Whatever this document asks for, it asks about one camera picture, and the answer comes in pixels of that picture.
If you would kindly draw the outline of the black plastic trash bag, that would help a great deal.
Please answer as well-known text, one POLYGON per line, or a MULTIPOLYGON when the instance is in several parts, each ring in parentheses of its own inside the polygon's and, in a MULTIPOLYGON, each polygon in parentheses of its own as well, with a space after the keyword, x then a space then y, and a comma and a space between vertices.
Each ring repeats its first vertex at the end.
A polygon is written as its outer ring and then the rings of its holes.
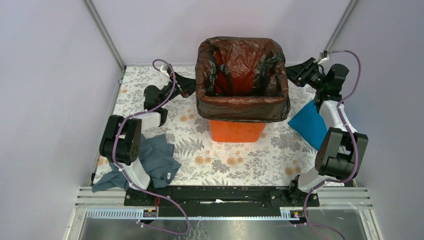
POLYGON ((274 123, 291 103, 282 47, 271 38, 216 36, 198 47, 196 107, 204 119, 274 123))

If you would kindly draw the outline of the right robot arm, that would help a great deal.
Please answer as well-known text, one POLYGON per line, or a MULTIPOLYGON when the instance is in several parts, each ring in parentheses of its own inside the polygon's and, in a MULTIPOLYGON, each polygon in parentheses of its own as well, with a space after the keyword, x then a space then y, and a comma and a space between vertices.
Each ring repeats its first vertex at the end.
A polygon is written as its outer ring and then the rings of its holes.
POLYGON ((349 72, 346 66, 336 63, 327 73, 321 73, 313 57, 286 69, 287 78, 293 84, 315 89, 313 104, 327 128, 314 167, 290 182, 286 198, 293 206, 308 200, 325 183, 346 183, 359 172, 369 139, 357 132, 344 110, 340 92, 349 72))

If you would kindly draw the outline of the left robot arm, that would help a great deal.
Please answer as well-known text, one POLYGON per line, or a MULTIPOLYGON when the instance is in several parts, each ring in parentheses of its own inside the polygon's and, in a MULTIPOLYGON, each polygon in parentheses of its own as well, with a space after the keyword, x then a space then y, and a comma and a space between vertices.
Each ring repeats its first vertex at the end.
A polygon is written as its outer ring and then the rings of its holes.
POLYGON ((152 204, 155 192, 149 188, 150 176, 139 160, 141 134, 143 131, 158 128, 166 123, 168 111, 163 105, 177 96, 188 98, 196 90, 193 78, 168 71, 169 82, 159 89, 149 85, 144 89, 144 110, 128 119, 120 115, 108 118, 99 153, 114 164, 128 181, 129 187, 137 190, 136 199, 144 206, 152 204))

